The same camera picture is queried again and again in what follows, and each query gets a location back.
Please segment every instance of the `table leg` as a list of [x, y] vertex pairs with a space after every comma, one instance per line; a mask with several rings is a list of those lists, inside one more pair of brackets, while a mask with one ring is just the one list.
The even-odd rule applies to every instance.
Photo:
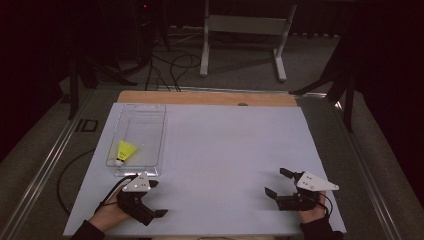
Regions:
[[203, 28], [203, 52], [200, 63], [200, 76], [208, 75], [209, 65], [209, 0], [205, 0], [205, 23]]
[[72, 57], [69, 63], [69, 92], [70, 92], [70, 112], [68, 119], [74, 118], [79, 108], [78, 98], [78, 73], [75, 56]]
[[275, 66], [277, 68], [278, 80], [281, 82], [285, 82], [287, 80], [281, 55], [283, 53], [284, 46], [286, 45], [287, 37], [289, 36], [289, 30], [292, 24], [294, 13], [296, 11], [296, 7], [297, 5], [292, 5], [290, 7], [289, 15], [287, 16], [286, 22], [284, 24], [283, 34], [281, 35], [280, 46], [278, 49], [274, 49]]

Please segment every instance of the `sleeve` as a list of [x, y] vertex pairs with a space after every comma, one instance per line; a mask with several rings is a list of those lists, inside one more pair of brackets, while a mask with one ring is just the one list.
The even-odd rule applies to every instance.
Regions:
[[300, 229], [302, 229], [305, 240], [342, 240], [343, 233], [334, 232], [328, 218], [326, 216], [310, 223], [301, 223]]
[[70, 240], [102, 240], [105, 234], [87, 220], [81, 224]]

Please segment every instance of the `cable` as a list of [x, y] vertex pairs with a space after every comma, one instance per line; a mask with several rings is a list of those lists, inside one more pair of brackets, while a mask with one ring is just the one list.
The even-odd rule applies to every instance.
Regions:
[[108, 205], [112, 205], [112, 204], [117, 204], [118, 202], [113, 202], [113, 203], [105, 203], [103, 204], [103, 206], [108, 206]]
[[[168, 90], [169, 90], [169, 91], [171, 91], [171, 89], [169, 88], [168, 84], [167, 84], [167, 83], [165, 82], [165, 80], [162, 78], [162, 76], [161, 76], [161, 71], [160, 71], [157, 67], [155, 67], [155, 66], [153, 65], [153, 58], [158, 59], [158, 60], [160, 60], [160, 61], [162, 61], [162, 62], [165, 62], [165, 63], [170, 64], [170, 74], [171, 74], [172, 81], [174, 82], [175, 90], [176, 90], [177, 92], [181, 92], [181, 88], [180, 88], [180, 87], [179, 87], [179, 85], [178, 85], [178, 80], [179, 80], [179, 79], [180, 79], [180, 78], [181, 78], [181, 77], [182, 77], [185, 73], [187, 73], [187, 72], [188, 72], [188, 70], [189, 70], [190, 68], [195, 68], [195, 67], [200, 66], [201, 60], [200, 60], [200, 57], [199, 57], [199, 56], [193, 55], [193, 54], [191, 54], [191, 53], [189, 53], [189, 52], [187, 52], [187, 51], [183, 51], [183, 50], [173, 50], [173, 51], [171, 51], [171, 52], [183, 52], [184, 54], [183, 54], [183, 55], [180, 55], [180, 56], [178, 56], [178, 57], [176, 57], [176, 58], [174, 58], [171, 62], [170, 62], [170, 61], [168, 61], [168, 60], [165, 60], [165, 59], [163, 59], [163, 58], [160, 58], [160, 57], [158, 57], [158, 56], [155, 56], [154, 54], [152, 54], [152, 55], [151, 55], [151, 59], [150, 59], [150, 69], [149, 69], [149, 74], [148, 74], [147, 81], [146, 81], [146, 85], [145, 85], [145, 90], [147, 90], [147, 87], [148, 87], [149, 82], [150, 82], [151, 71], [152, 71], [152, 70], [154, 70], [154, 71], [156, 72], [157, 76], [158, 76], [158, 78], [156, 79], [156, 86], [157, 86], [157, 88], [159, 87], [159, 83], [158, 83], [158, 81], [159, 81], [159, 79], [160, 79], [160, 80], [162, 81], [162, 83], [163, 83], [163, 84], [165, 84], [165, 86], [168, 88]], [[176, 61], [178, 61], [179, 59], [181, 59], [181, 58], [183, 58], [183, 57], [190, 57], [190, 64], [189, 64], [189, 65], [184, 66], [184, 65], [176, 64]], [[196, 64], [193, 64], [193, 62], [194, 62], [194, 58], [198, 59], [198, 62], [197, 62]], [[184, 69], [184, 71], [183, 71], [180, 75], [178, 75], [177, 77], [176, 77], [176, 76], [175, 76], [175, 74], [174, 74], [174, 68], [175, 68], [175, 67], [183, 68], [183, 69]]]
[[320, 202], [315, 202], [315, 203], [325, 209], [325, 215], [330, 216], [330, 214], [328, 213], [327, 206], [325, 206], [324, 204], [322, 204]]
[[56, 182], [56, 196], [57, 196], [57, 199], [59, 200], [59, 204], [60, 204], [60, 206], [63, 208], [63, 210], [65, 211], [65, 213], [66, 214], [68, 214], [68, 215], [70, 215], [71, 214], [71, 212], [69, 211], [69, 209], [65, 206], [65, 204], [63, 203], [63, 201], [62, 201], [62, 197], [61, 197], [61, 195], [60, 195], [60, 182], [61, 182], [61, 180], [62, 180], [62, 176], [63, 176], [63, 174], [66, 172], [66, 170], [73, 164], [73, 163], [75, 163], [77, 160], [79, 160], [79, 159], [81, 159], [83, 156], [85, 156], [85, 155], [87, 155], [87, 154], [89, 154], [89, 153], [91, 153], [91, 152], [94, 152], [94, 150], [95, 149], [91, 149], [91, 150], [88, 150], [88, 151], [86, 151], [86, 152], [84, 152], [84, 153], [82, 153], [82, 154], [80, 154], [79, 156], [77, 156], [76, 158], [74, 158], [74, 159], [72, 159], [68, 164], [66, 164], [66, 166], [62, 169], [62, 171], [60, 172], [60, 174], [59, 174], [59, 177], [58, 177], [58, 180], [57, 180], [57, 182]]
[[330, 213], [328, 214], [328, 216], [330, 216], [331, 213], [333, 212], [333, 202], [331, 202], [331, 200], [325, 194], [322, 194], [322, 193], [319, 193], [319, 194], [323, 195], [328, 200], [328, 202], [330, 203], [331, 208], [330, 208]]
[[103, 201], [101, 201], [99, 203], [99, 206], [96, 208], [96, 210], [94, 212], [97, 212], [101, 207], [109, 205], [109, 203], [106, 203], [106, 201], [110, 198], [110, 196], [112, 196], [112, 194], [115, 192], [115, 189], [119, 187], [119, 185], [121, 185], [121, 183], [123, 183], [125, 180], [128, 179], [135, 179], [138, 175], [130, 175], [130, 176], [126, 176], [124, 178], [122, 178], [121, 180], [119, 180], [115, 186], [109, 191], [109, 193], [106, 195], [106, 197], [103, 199]]
[[135, 28], [135, 32], [136, 32], [136, 39], [137, 39], [137, 58], [139, 58], [140, 57], [140, 38], [141, 38], [141, 36], [140, 36], [140, 31], [139, 31], [139, 29], [138, 29], [138, 17], [137, 17], [137, 14], [136, 14], [136, 11], [135, 11], [135, 6], [134, 6], [134, 1], [131, 1], [131, 12], [132, 12], [132, 14], [133, 14], [133, 17], [134, 17], [134, 28]]

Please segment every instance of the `white metal stand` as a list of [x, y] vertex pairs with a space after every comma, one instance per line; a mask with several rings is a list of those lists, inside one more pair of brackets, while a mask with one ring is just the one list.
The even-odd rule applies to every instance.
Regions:
[[287, 80], [284, 70], [281, 54], [288, 37], [290, 26], [297, 5], [292, 5], [286, 19], [277, 18], [258, 18], [258, 17], [239, 17], [223, 16], [209, 14], [209, 0], [205, 0], [205, 26], [202, 61], [200, 66], [200, 76], [208, 75], [209, 64], [209, 31], [237, 32], [269, 34], [281, 36], [281, 42], [278, 49], [274, 49], [275, 65], [277, 67], [278, 79], [282, 82]]

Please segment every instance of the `metal frame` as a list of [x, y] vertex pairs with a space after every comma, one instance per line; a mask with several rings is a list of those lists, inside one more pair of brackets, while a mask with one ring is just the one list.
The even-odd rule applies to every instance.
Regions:
[[292, 24], [297, 5], [291, 5], [286, 19], [278, 18], [259, 18], [259, 17], [238, 17], [222, 16], [209, 14], [209, 0], [205, 0], [205, 25], [202, 60], [200, 65], [200, 76], [208, 75], [209, 65], [209, 32], [236, 32], [236, 33], [256, 33], [281, 36], [281, 42], [278, 48], [274, 49], [274, 60], [277, 68], [278, 80], [285, 82], [287, 80], [284, 70], [283, 60], [281, 58], [284, 45], [286, 44], [289, 30]]
[[382, 196], [377, 183], [374, 181], [374, 178], [371, 174], [370, 169], [368, 168], [367, 161], [361, 153], [361, 150], [358, 146], [358, 142], [355, 138], [355, 135], [346, 128], [345, 122], [343, 120], [343, 108], [340, 102], [335, 104], [333, 108], [334, 113], [338, 115], [337, 120], [341, 129], [347, 131], [342, 131], [346, 138], [349, 140], [350, 146], [353, 149], [355, 154], [355, 163], [357, 164], [361, 180], [364, 184], [365, 190], [368, 193], [371, 204], [374, 207], [375, 213], [380, 220], [381, 226], [384, 233], [386, 234], [387, 239], [390, 240], [401, 240], [403, 237], [400, 234], [400, 231], [397, 227], [396, 222], [394, 221], [392, 214], [390, 213], [389, 207], [387, 206], [384, 197]]
[[62, 153], [65, 150], [69, 139], [72, 137], [75, 127], [78, 123], [77, 119], [81, 115], [82, 110], [89, 102], [93, 94], [94, 90], [89, 90], [82, 99], [81, 108], [76, 109], [74, 118], [68, 119], [64, 129], [50, 150], [49, 155], [43, 161], [42, 166], [39, 168], [38, 172], [29, 183], [12, 216], [6, 223], [5, 228], [2, 230], [2, 232], [0, 232], [0, 239], [15, 239], [17, 237], [22, 225], [34, 207], [34, 204], [37, 201], [41, 191], [44, 189], [44, 185], [49, 180], [49, 177], [53, 172], [56, 163], [62, 156]]

